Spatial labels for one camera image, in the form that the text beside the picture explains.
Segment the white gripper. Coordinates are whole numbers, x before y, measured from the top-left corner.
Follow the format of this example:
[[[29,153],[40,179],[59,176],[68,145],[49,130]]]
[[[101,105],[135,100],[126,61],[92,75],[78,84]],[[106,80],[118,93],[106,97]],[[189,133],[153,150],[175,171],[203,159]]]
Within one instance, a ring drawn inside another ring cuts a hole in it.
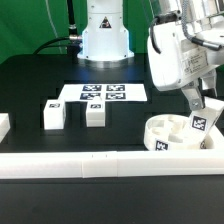
[[[180,89],[191,111],[204,108],[202,90],[216,98],[216,68],[224,65],[224,11],[192,15],[171,9],[157,14],[149,28],[148,58],[159,91]]]

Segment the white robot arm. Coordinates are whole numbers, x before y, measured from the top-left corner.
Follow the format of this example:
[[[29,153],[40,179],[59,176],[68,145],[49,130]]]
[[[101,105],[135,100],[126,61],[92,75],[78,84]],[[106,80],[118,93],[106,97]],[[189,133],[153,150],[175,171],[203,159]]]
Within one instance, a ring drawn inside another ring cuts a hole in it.
[[[153,20],[147,40],[154,85],[180,89],[191,110],[216,94],[215,69],[224,64],[224,0],[149,0]],[[87,0],[87,27],[78,58],[99,67],[134,57],[123,25],[123,0]]]

